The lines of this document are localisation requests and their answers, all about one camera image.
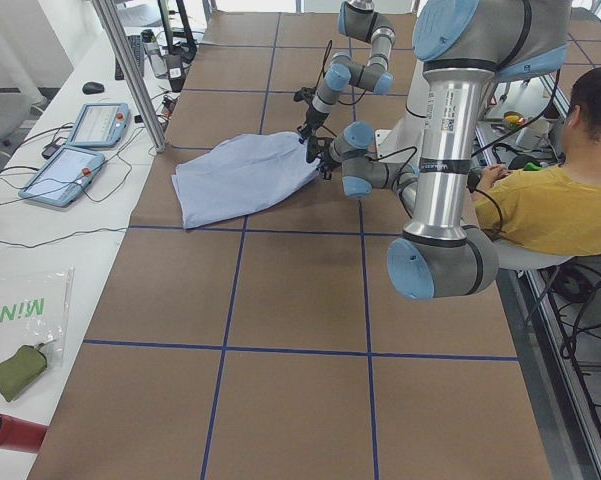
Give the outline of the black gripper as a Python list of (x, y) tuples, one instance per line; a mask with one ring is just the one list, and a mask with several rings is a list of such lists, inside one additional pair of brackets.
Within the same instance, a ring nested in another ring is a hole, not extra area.
[(297, 128), (299, 142), (301, 144), (306, 143), (324, 124), (328, 116), (328, 113), (323, 113), (316, 110), (314, 107), (309, 107), (306, 111), (305, 121), (302, 127)]
[(331, 155), (331, 143), (322, 142), (318, 145), (317, 170), (323, 179), (331, 179), (332, 172), (338, 168), (338, 162)]

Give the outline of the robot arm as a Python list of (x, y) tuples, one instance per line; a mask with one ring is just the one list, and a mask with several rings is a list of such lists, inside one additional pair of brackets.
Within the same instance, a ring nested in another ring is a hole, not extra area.
[(349, 39), (368, 45), (368, 59), (360, 63), (349, 53), (332, 54), (329, 49), (325, 50), (314, 86), (304, 87), (294, 94), (296, 102), (307, 104), (304, 122), (298, 128), (303, 141), (323, 127), (346, 88), (383, 95), (394, 81), (389, 63), (396, 40), (395, 28), (386, 15), (376, 11), (372, 1), (342, 2), (338, 31)]
[(495, 279), (499, 259), (488, 237), (462, 219), (476, 125), (501, 82), (558, 70), (567, 53), (567, 1), (430, 1), (419, 11), (412, 45), (414, 107), (378, 147), (373, 129), (350, 124), (332, 140), (316, 133), (348, 86), (377, 94), (391, 86), (395, 31), (370, 1), (346, 1), (341, 34), (368, 43), (366, 64), (335, 55), (309, 103), (301, 134), (307, 161), (324, 176), (342, 172), (344, 193), (389, 189), (408, 213), (389, 247), (395, 289), (419, 300), (471, 295)]

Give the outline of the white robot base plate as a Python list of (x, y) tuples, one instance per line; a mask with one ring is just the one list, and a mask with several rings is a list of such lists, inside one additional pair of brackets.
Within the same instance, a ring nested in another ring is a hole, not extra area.
[(375, 131), (376, 156), (383, 162), (405, 163), (414, 153), (413, 147), (420, 150), (421, 144), (421, 131), (397, 128)]

